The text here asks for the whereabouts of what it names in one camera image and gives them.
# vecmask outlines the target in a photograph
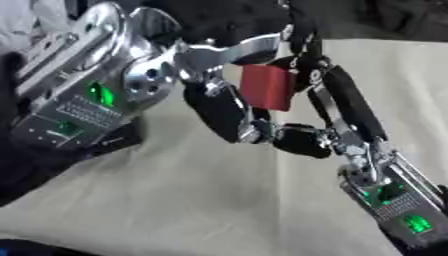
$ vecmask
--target hole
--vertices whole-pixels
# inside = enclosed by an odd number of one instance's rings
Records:
[[[129,87],[131,87],[132,90],[138,91],[142,89],[142,84],[140,82],[131,82]]]
[[[148,88],[148,92],[151,93],[151,94],[156,93],[158,90],[159,90],[159,87],[154,86],[154,85],[153,85],[153,86],[150,86],[150,87]]]
[[[45,99],[49,100],[52,95],[53,95],[53,90],[48,90],[47,92],[45,92]]]
[[[146,76],[149,79],[155,79],[159,75],[159,72],[156,69],[150,69],[146,71]]]
[[[86,25],[85,31],[89,32],[90,30],[92,30],[92,28],[93,28],[93,24],[89,23]]]
[[[46,49],[50,48],[50,46],[51,46],[51,42],[47,42],[44,46],[44,49],[46,50]]]

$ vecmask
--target white cloth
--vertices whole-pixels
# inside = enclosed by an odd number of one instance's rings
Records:
[[[33,38],[67,26],[64,0],[0,0],[0,54],[26,51]]]
[[[326,42],[394,144],[448,184],[448,46]],[[237,82],[238,71],[227,70]],[[181,88],[145,113],[145,144],[78,164],[0,209],[0,233],[103,255],[396,256],[338,188],[342,159],[228,145],[188,109]],[[322,125],[306,97],[279,121]]]

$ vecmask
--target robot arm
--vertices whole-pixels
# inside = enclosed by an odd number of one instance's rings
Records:
[[[321,47],[320,43],[313,39],[308,43],[310,48],[302,47],[295,56],[276,65],[302,71],[295,90],[307,92],[325,123],[323,129],[275,124],[266,118],[267,112],[260,117],[256,113],[263,110],[249,106],[233,85],[217,77],[194,87],[187,85],[186,101],[228,142],[267,142],[280,150],[315,158],[334,152],[346,161],[338,172],[341,188],[389,237],[410,251],[446,242],[448,217],[442,191],[389,145],[381,123],[350,75],[319,56],[321,50],[315,47]]]
[[[188,105],[226,141],[271,143],[315,158],[334,152],[347,163],[339,170],[341,188],[387,234],[410,248],[448,239],[441,191],[388,146],[353,80],[322,54],[315,27],[292,5],[275,3],[272,11],[258,15],[256,4],[214,6],[197,0],[193,8],[168,2],[152,1],[129,16],[116,4],[101,3],[70,31],[36,45],[19,72],[16,94],[24,111],[12,123],[12,135],[60,150],[89,147],[162,101],[182,81]],[[196,8],[200,3],[206,11]],[[265,67],[269,72],[261,73],[278,82],[266,86],[285,90],[273,90],[269,103],[247,103],[220,76],[222,66],[271,61],[281,42],[289,42],[294,55],[275,60]],[[252,79],[260,74],[253,68]],[[272,122],[268,109],[305,91],[325,127]]]

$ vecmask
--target green led light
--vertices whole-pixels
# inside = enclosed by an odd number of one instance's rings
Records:
[[[104,85],[93,82],[89,85],[89,95],[92,100],[96,103],[100,103],[106,107],[113,107],[115,102],[115,95],[111,90],[106,88]]]
[[[431,224],[422,216],[410,215],[404,218],[404,223],[414,234],[419,234],[432,229]]]
[[[58,129],[61,134],[66,136],[72,136],[80,130],[78,126],[68,121],[59,122]]]
[[[115,101],[115,95],[109,89],[104,87],[101,88],[101,94],[102,94],[101,101],[103,102],[103,104],[108,107],[113,107]]]

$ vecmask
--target red block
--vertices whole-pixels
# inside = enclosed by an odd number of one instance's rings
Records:
[[[289,111],[294,96],[295,75],[273,66],[243,68],[241,94],[252,107]]]

